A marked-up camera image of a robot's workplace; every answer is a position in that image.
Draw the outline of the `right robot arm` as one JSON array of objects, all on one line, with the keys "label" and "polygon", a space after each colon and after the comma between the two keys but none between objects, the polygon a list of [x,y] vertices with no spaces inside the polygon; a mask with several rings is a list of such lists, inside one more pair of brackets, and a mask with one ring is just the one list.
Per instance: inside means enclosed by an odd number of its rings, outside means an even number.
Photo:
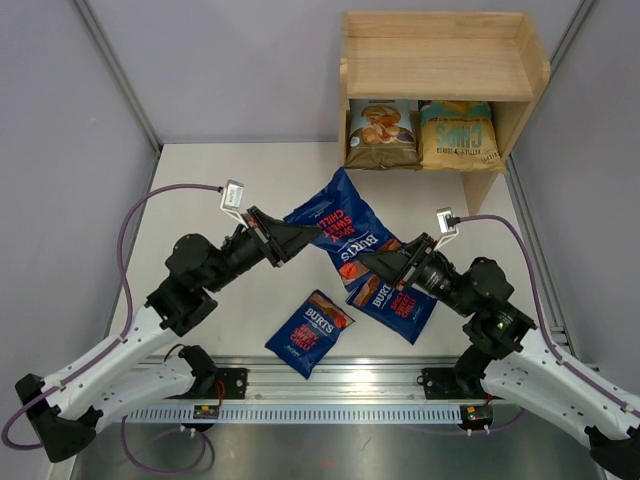
[{"label": "right robot arm", "polygon": [[638,478],[638,396],[583,364],[512,305],[513,287],[494,260],[477,257],[459,273],[426,234],[358,259],[392,286],[417,286],[467,318],[471,345],[453,374],[460,393],[484,391],[514,403],[571,435],[615,477]]}]

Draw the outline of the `yellow kettle chips bag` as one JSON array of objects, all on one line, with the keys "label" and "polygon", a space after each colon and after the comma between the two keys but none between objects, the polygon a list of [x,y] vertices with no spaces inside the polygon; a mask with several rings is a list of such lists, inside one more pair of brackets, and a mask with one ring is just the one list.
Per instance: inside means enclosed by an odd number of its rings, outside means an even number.
[{"label": "yellow kettle chips bag", "polygon": [[420,100],[418,107],[425,170],[506,172],[486,101]]}]

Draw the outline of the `blue Burts bag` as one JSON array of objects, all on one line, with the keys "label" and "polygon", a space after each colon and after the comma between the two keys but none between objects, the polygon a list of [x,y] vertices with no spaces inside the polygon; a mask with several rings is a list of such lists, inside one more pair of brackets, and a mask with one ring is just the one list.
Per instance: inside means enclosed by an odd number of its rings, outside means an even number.
[{"label": "blue Burts bag", "polygon": [[313,291],[265,348],[308,380],[313,369],[355,321],[320,290]]},{"label": "blue Burts bag", "polygon": [[347,297],[346,303],[414,344],[437,300],[414,287],[399,290],[371,275]]},{"label": "blue Burts bag", "polygon": [[393,251],[401,242],[362,199],[343,168],[307,202],[284,217],[289,224],[316,226],[321,234],[312,244],[325,251],[349,292],[369,276],[369,269],[358,256]]}]

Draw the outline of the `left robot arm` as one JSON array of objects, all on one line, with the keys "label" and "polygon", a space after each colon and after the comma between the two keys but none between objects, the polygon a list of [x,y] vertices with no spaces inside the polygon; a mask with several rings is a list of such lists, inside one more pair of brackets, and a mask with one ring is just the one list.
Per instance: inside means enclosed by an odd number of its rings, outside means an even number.
[{"label": "left robot arm", "polygon": [[168,277],[130,314],[120,334],[54,374],[27,374],[16,383],[47,458],[58,463],[75,456],[112,420],[148,403],[208,396],[218,369],[200,346],[185,346],[145,373],[131,370],[209,316],[218,305],[213,294],[262,260],[282,266],[320,233],[316,226],[289,224],[252,207],[221,247],[196,233],[180,238],[165,262]]}]

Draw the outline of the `light blue cassava chips bag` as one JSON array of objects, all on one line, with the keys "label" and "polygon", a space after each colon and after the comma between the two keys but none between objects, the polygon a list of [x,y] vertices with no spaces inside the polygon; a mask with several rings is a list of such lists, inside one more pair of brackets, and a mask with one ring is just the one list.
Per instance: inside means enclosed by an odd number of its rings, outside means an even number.
[{"label": "light blue cassava chips bag", "polygon": [[345,167],[420,170],[409,100],[351,99]]}]

